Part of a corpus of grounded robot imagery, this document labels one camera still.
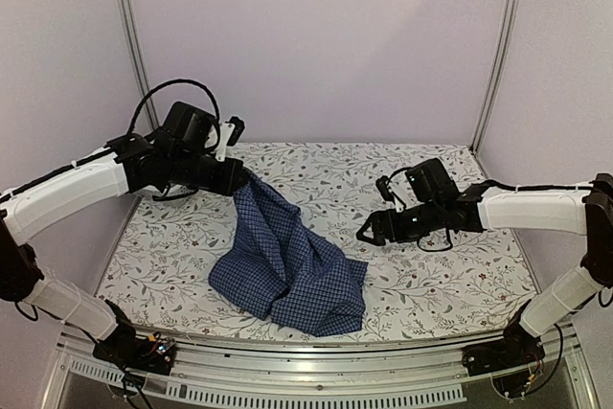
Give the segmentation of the blue plaid long sleeve shirt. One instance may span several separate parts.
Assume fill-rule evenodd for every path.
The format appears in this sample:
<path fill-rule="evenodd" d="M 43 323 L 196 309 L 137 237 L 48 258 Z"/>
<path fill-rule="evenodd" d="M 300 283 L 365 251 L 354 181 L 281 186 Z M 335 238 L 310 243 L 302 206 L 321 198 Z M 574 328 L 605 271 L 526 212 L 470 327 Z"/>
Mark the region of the blue plaid long sleeve shirt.
<path fill-rule="evenodd" d="M 260 320 L 316 337 L 361 330 L 368 264 L 308 229 L 301 210 L 254 173 L 234 195 L 233 246 L 208 283 Z"/>

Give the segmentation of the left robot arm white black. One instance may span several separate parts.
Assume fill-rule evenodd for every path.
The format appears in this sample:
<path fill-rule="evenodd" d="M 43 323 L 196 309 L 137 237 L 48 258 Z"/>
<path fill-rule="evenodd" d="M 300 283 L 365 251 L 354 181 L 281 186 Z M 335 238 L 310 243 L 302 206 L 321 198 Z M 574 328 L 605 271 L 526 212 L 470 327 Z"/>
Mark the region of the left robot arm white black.
<path fill-rule="evenodd" d="M 62 323 L 84 330 L 123 365 L 142 357 L 142 344 L 117 307 L 43 272 L 32 239 L 43 230 L 106 199 L 159 192 L 179 198 L 179 190 L 230 196 L 246 184 L 239 159 L 227 149 L 244 122 L 227 122 L 184 102 L 172 105 L 163 124 L 142 136 L 127 134 L 89 156 L 54 170 L 1 196 L 1 298 L 41 309 Z"/>

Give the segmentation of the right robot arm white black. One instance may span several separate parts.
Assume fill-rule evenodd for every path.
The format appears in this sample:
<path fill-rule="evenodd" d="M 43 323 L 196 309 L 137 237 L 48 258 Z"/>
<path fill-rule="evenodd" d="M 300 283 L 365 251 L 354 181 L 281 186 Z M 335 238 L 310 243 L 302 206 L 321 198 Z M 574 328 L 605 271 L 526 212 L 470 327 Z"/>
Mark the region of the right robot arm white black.
<path fill-rule="evenodd" d="M 505 367 L 529 355 L 533 341 L 557 321 L 581 309 L 612 285 L 612 176 L 600 173 L 574 185 L 511 186 L 495 180 L 458 186 L 438 158 L 402 168 L 418 205 L 408 207 L 382 176 L 376 187 L 393 208 L 373 212 L 356 237 L 374 246 L 418 242 L 439 230 L 483 233 L 532 229 L 572 233 L 586 238 L 579 266 L 560 276 L 522 306 L 495 347 Z"/>

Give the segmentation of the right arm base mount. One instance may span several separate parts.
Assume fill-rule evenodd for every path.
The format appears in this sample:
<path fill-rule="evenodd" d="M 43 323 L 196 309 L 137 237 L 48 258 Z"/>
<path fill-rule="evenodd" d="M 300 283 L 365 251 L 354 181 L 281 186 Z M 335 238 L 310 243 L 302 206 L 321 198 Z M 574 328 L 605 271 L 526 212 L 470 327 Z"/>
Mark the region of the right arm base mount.
<path fill-rule="evenodd" d="M 462 365 L 470 376 L 504 371 L 545 357 L 539 338 L 525 332 L 462 348 Z"/>

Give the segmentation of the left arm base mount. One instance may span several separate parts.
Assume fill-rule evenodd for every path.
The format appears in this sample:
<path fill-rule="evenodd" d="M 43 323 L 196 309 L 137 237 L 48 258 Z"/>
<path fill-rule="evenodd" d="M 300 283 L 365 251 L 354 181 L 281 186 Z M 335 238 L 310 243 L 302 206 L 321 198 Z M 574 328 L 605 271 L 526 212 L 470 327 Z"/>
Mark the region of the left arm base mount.
<path fill-rule="evenodd" d="M 94 346 L 93 356 L 121 370 L 170 375 L 176 357 L 176 342 L 159 332 L 137 336 L 131 330 L 113 331 Z"/>

